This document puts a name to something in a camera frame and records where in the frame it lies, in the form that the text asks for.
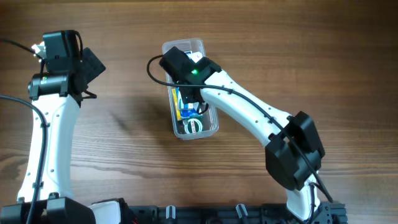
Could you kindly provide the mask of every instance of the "clear plastic box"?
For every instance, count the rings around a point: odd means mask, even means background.
[[[175,40],[175,41],[166,42],[162,47],[163,54],[169,51],[172,47],[177,47],[178,49],[184,52],[192,52],[192,53],[200,52],[202,56],[206,57],[205,48],[203,46],[203,41],[201,39],[194,38],[194,39]],[[167,73],[166,73],[166,79],[167,82],[169,83],[173,82],[172,78]],[[167,88],[169,91],[170,109],[172,112],[173,127],[176,137],[183,140],[191,140],[191,139],[205,138],[217,132],[219,128],[217,110],[214,106],[209,106],[208,111],[203,113],[203,116],[201,117],[202,119],[201,123],[203,125],[202,131],[187,134],[185,132],[184,121],[179,121],[177,119],[174,97],[172,93],[174,87],[167,87]]]

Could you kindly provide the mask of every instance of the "wire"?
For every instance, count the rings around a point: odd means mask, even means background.
[[[28,47],[25,47],[25,46],[23,46],[22,44],[20,44],[20,43],[18,43],[18,42],[15,42],[15,41],[9,40],[9,39],[5,39],[5,38],[0,38],[0,42],[12,44],[12,45],[17,46],[17,47],[19,47],[19,48],[22,48],[22,49],[24,49],[24,50],[26,50],[26,51],[28,51],[28,52],[34,54],[38,59],[43,60],[43,58],[42,58],[41,56],[37,55],[36,52],[35,52],[33,49],[30,49],[30,48],[28,48]]]
[[[317,183],[313,183],[314,186],[316,186],[324,195],[326,195],[325,190],[321,188]]]
[[[284,136],[287,137],[287,139],[290,141],[290,143],[293,145],[293,148],[295,149],[295,151],[303,158],[304,162],[306,163],[306,165],[308,166],[308,168],[310,169],[310,172],[314,175],[315,179],[317,180],[317,182],[319,183],[319,186],[323,189],[323,193],[325,194],[326,198],[328,199],[328,201],[330,203],[333,203],[333,199],[330,196],[329,192],[327,191],[325,185],[323,184],[321,178],[319,177],[319,175],[317,174],[317,172],[315,171],[315,169],[312,167],[311,162],[308,160],[308,158],[304,155],[304,153],[301,151],[301,149],[299,148],[299,146],[296,144],[296,142],[293,140],[293,138],[287,133],[287,131],[269,114],[267,113],[264,109],[262,109],[257,103],[255,103],[254,101],[252,101],[250,98],[248,98],[247,96],[243,95],[240,92],[236,92],[233,89],[230,88],[225,88],[225,87],[221,87],[221,86],[216,86],[216,85],[186,85],[186,84],[174,84],[174,83],[167,83],[167,82],[162,82],[158,79],[156,79],[149,71],[149,66],[150,64],[157,58],[161,58],[163,57],[163,55],[158,55],[155,56],[153,58],[151,58],[148,61],[147,64],[147,73],[148,76],[155,81],[158,84],[161,85],[165,85],[165,86],[171,86],[171,87],[190,87],[190,88],[212,88],[212,89],[217,89],[217,90],[223,90],[223,91],[227,91],[229,94],[235,94],[237,96],[240,96],[241,98],[243,98],[244,100],[246,100],[248,103],[252,104],[256,109],[258,109],[266,118],[269,119],[269,121],[273,124],[275,124],[275,126],[277,126],[280,131],[282,132],[282,134]]]
[[[42,59],[42,61],[40,62],[40,74],[43,74],[43,72],[44,72],[44,65],[45,65],[45,61],[44,61],[44,59]]]
[[[205,110],[203,110],[202,112],[199,112],[199,109],[200,109],[200,108],[198,107],[198,109],[197,109],[197,114],[199,114],[199,115],[204,114],[204,113],[209,109],[209,104],[206,103]]]
[[[311,213],[310,213],[310,218],[308,219],[308,221],[306,222],[306,224],[311,224],[311,222],[313,221],[313,216],[315,214],[315,194],[314,194],[314,185],[316,183],[310,183],[310,188],[311,188]]]
[[[42,148],[40,150],[39,166],[37,168],[36,181],[35,181],[35,184],[34,184],[34,192],[33,192],[32,202],[30,204],[30,209],[29,209],[29,213],[28,213],[27,221],[26,221],[27,224],[31,224],[33,216],[34,216],[35,202],[37,201],[37,196],[39,194],[40,182],[41,182],[41,179],[42,179],[42,173],[43,173],[43,168],[44,168],[43,161],[44,161],[45,148],[47,146],[47,121],[45,120],[45,117],[44,117],[43,113],[31,103],[28,103],[28,102],[26,102],[24,100],[21,100],[21,99],[18,99],[18,98],[14,98],[14,97],[11,97],[11,96],[0,95],[0,99],[12,100],[12,101],[15,101],[15,102],[18,102],[18,103],[22,103],[23,105],[32,108],[37,113],[37,115],[40,118],[40,121],[42,122],[42,124],[41,124],[42,125],[42,130],[43,130],[43,133],[42,133]]]

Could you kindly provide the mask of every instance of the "wood grain surface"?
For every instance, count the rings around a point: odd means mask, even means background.
[[[198,37],[241,86],[314,118],[326,150],[320,176],[347,204],[350,223],[398,223],[397,1],[0,2],[1,37],[30,46],[44,32],[75,29],[107,67],[75,126],[77,201],[286,201],[259,142],[223,112],[214,136],[175,137],[167,89],[148,78],[146,63],[164,42]],[[28,100],[39,64],[13,46],[0,49],[0,94]],[[31,132],[32,112],[0,101],[0,207],[16,202]]]

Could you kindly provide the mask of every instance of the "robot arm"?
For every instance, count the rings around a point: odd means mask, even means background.
[[[38,200],[47,200],[50,194],[58,193],[60,197],[73,198],[70,188],[70,156],[72,149],[73,128],[79,115],[77,102],[69,95],[59,97],[58,94],[44,95],[33,101],[47,118],[48,136],[45,154],[42,187]],[[18,192],[18,201],[31,202],[34,189],[39,156],[42,144],[41,122],[33,114],[33,133],[30,145],[29,162],[22,187]]]
[[[317,191],[310,186],[311,183],[316,182],[315,177],[309,171],[303,158],[294,153],[292,146],[285,141],[286,136],[281,129],[252,103],[227,90],[234,90],[244,95],[267,111],[287,133],[294,137],[313,168],[318,170],[325,152],[312,119],[303,112],[293,117],[269,106],[240,87],[219,65],[208,58],[190,60],[189,56],[174,47],[162,57],[159,64],[175,83],[203,85],[196,89],[180,86],[184,103],[199,101],[213,105],[242,124],[260,141],[266,149],[268,172],[286,188],[287,208],[299,220],[308,220],[311,215],[312,200],[315,202],[315,208],[320,204]],[[212,86],[227,89],[220,90]]]

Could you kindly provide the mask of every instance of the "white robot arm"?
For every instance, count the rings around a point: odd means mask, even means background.
[[[96,98],[95,94],[87,91],[87,84],[101,74],[105,66],[89,48],[83,49],[80,34],[75,30],[46,33],[43,39],[43,43],[32,47],[34,51],[9,41],[34,52],[40,59],[40,73],[32,77],[28,90],[32,100],[30,107],[38,109],[45,117],[41,121],[36,112],[33,114],[29,162],[18,192],[18,204],[3,207],[0,222],[120,223],[120,208],[124,201],[94,206],[96,211],[105,208],[113,222],[106,218],[96,221],[94,209],[73,201],[70,188],[73,129],[83,99]]]
[[[224,86],[242,93],[257,103],[262,109],[267,110],[283,127],[286,127],[289,123],[288,117],[291,116],[290,114],[278,110],[252,95],[232,80],[224,70],[212,74],[212,76],[205,81],[205,84]],[[280,129],[273,125],[268,118],[264,117],[257,108],[237,95],[212,88],[202,88],[200,94],[206,103],[224,111],[235,121],[242,124],[242,126],[249,130],[264,147],[270,143],[271,140],[269,136],[271,134],[277,135],[280,133]],[[287,208],[300,220],[307,220],[311,215],[312,198],[309,184],[312,182],[316,182],[313,175],[305,181],[305,186],[301,190],[286,190]],[[318,207],[320,200],[317,197],[317,191],[315,189],[313,189],[313,191],[315,206]]]

